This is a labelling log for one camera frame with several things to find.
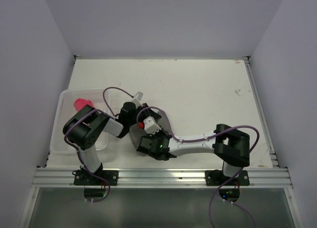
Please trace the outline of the pink towel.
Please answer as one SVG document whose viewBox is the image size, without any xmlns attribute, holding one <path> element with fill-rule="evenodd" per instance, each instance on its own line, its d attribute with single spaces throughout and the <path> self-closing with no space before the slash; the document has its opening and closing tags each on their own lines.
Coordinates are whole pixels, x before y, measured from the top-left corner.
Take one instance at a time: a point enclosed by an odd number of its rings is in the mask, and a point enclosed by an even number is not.
<svg viewBox="0 0 317 228">
<path fill-rule="evenodd" d="M 77 112 L 82 110 L 85 106 L 90 106 L 92 108 L 95 108 L 94 104 L 90 100 L 86 100 L 83 98 L 76 99 L 73 106 Z"/>
</svg>

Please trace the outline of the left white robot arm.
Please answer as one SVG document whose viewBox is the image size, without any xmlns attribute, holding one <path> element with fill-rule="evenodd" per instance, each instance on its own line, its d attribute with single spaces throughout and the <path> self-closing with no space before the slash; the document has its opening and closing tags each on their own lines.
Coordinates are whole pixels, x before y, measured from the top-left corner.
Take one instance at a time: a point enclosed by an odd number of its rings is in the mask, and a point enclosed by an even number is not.
<svg viewBox="0 0 317 228">
<path fill-rule="evenodd" d="M 89 183 L 99 184 L 103 178 L 102 163 L 95 148 L 100 134 L 105 132 L 123 138 L 129 133 L 130 127 L 138 124 L 137 114 L 146 106 L 147 104 L 137 106 L 133 102 L 126 102 L 118 116 L 111 117 L 101 110 L 85 105 L 64 125 L 64 140 L 75 148 L 81 167 L 87 171 L 85 178 Z"/>
</svg>

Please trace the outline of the grey towel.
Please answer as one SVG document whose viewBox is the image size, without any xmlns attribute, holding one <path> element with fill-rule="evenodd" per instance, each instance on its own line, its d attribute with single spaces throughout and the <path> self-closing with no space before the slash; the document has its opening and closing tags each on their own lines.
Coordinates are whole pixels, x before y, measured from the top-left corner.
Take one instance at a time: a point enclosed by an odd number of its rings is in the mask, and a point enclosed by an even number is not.
<svg viewBox="0 0 317 228">
<path fill-rule="evenodd" d="M 147 133 L 144 129 L 140 128 L 138 124 L 134 124 L 130 127 L 129 130 L 129 136 L 131 138 L 132 143 L 134 144 L 134 147 L 136 151 L 146 154 L 145 149 L 139 149 L 140 141 L 142 136 L 146 136 Z"/>
</svg>

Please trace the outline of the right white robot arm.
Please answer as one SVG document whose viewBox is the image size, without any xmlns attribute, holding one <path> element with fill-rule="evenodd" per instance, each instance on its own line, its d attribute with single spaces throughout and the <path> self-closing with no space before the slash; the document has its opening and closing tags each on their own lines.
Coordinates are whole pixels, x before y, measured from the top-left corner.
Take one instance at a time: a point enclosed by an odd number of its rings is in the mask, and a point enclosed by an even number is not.
<svg viewBox="0 0 317 228">
<path fill-rule="evenodd" d="M 195 136 L 173 136 L 161 128 L 141 136 L 136 149 L 158 161 L 168 161 L 188 154 L 215 154 L 223 160 L 220 178 L 225 184 L 238 179 L 238 170 L 250 165 L 250 136 L 226 124 L 212 132 Z"/>
</svg>

